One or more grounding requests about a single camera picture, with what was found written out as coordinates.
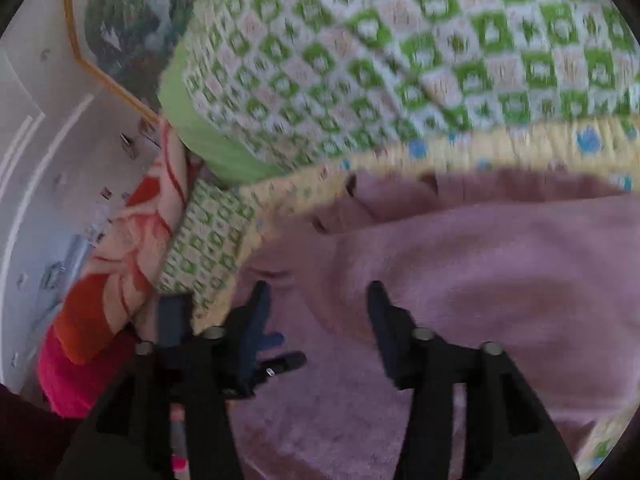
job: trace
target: red patterned fabric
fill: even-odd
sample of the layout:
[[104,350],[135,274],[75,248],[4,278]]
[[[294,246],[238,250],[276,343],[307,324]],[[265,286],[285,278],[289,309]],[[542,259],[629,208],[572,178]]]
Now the red patterned fabric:
[[162,152],[113,220],[65,299],[54,330],[68,359],[86,364],[153,293],[164,255],[186,206],[186,149],[165,121]]

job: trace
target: white wall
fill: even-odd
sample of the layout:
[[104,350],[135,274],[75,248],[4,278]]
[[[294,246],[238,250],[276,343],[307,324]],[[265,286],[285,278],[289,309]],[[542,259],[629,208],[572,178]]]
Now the white wall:
[[142,139],[136,161],[120,148],[139,118],[74,60],[62,0],[25,0],[0,38],[0,381],[14,391],[59,299],[43,274],[156,156]]

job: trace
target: screw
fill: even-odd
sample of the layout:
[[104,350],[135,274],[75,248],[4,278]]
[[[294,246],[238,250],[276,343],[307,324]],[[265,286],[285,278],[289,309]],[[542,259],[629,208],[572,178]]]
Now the screw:
[[137,355],[149,355],[154,351],[154,344],[150,341],[143,341],[136,345]]
[[424,328],[419,326],[414,328],[414,331],[412,332],[411,335],[414,337],[414,339],[417,339],[418,341],[428,341],[430,339],[433,339],[433,337],[436,334],[430,328]]
[[205,339],[215,340],[222,339],[226,334],[226,330],[221,326],[210,326],[203,333]]
[[483,349],[489,355],[500,355],[503,352],[502,347],[494,342],[486,343]]

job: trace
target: mauve fabric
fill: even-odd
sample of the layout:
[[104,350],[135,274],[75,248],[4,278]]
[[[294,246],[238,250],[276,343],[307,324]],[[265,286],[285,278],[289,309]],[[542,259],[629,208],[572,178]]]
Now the mauve fabric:
[[372,280],[451,343],[500,342],[572,452],[635,395],[638,197],[562,172],[354,178],[352,196],[281,219],[282,236],[239,272],[234,305],[257,280],[271,283],[268,330],[308,357],[231,411],[253,473],[392,478],[411,392],[384,375],[366,311]]

